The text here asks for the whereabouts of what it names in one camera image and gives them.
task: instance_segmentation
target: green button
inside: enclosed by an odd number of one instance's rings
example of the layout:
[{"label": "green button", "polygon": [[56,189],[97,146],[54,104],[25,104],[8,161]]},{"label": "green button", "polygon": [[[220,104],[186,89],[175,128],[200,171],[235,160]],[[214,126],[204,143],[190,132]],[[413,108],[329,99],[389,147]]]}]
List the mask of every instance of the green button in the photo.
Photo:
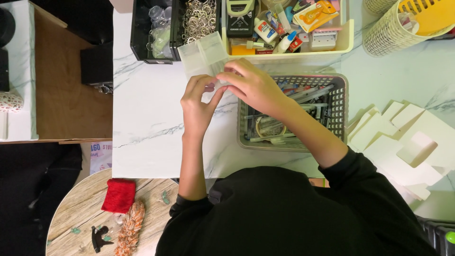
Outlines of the green button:
[{"label": "green button", "polygon": [[453,231],[447,232],[445,238],[447,239],[447,241],[451,242],[452,244],[455,244],[455,232]]}]

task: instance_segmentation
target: yellow package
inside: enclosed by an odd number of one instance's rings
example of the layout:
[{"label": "yellow package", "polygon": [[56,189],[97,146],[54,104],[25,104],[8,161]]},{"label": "yellow package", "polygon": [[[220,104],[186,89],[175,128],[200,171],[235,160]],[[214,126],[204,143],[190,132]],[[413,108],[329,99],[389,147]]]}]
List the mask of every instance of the yellow package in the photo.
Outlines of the yellow package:
[{"label": "yellow package", "polygon": [[330,1],[322,0],[294,14],[293,21],[296,21],[305,32],[309,33],[338,15],[339,13]]}]

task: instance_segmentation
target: red fuzzy cloth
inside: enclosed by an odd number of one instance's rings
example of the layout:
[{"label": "red fuzzy cloth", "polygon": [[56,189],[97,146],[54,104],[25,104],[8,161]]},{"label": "red fuzzy cloth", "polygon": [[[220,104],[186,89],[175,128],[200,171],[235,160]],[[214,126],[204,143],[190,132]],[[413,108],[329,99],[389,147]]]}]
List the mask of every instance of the red fuzzy cloth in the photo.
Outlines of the red fuzzy cloth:
[{"label": "red fuzzy cloth", "polygon": [[107,181],[107,193],[101,210],[127,213],[134,203],[136,182],[126,179],[110,179]]}]

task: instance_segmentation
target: round wooden table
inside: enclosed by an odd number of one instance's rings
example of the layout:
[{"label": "round wooden table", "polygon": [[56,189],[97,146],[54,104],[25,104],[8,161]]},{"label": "round wooden table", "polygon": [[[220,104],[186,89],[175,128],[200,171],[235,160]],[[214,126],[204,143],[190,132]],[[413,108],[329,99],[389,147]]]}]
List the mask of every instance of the round wooden table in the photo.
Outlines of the round wooden table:
[{"label": "round wooden table", "polygon": [[[96,254],[91,242],[92,226],[99,227],[111,220],[112,213],[101,210],[107,192],[111,169],[95,173],[77,184],[60,203],[47,235],[47,256],[114,255],[117,233],[107,234],[112,245],[105,245]],[[178,185],[170,179],[135,179],[136,200],[145,205],[145,217],[139,233],[139,243],[134,256],[155,255],[158,240],[175,203]],[[163,192],[169,204],[163,200]]]}]

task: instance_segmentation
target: glue bottle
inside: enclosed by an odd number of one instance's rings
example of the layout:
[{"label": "glue bottle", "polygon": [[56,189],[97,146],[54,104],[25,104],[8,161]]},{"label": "glue bottle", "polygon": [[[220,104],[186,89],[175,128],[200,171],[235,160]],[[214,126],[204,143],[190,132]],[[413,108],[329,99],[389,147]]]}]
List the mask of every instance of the glue bottle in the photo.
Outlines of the glue bottle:
[{"label": "glue bottle", "polygon": [[266,43],[270,43],[278,35],[265,20],[260,20],[258,18],[254,18],[254,31],[266,41]]},{"label": "glue bottle", "polygon": [[278,43],[277,47],[275,47],[275,49],[273,50],[272,54],[284,53],[289,48],[289,45],[291,45],[291,43],[294,40],[296,34],[297,34],[297,32],[293,31],[289,36],[283,38],[280,41],[280,43]]}]

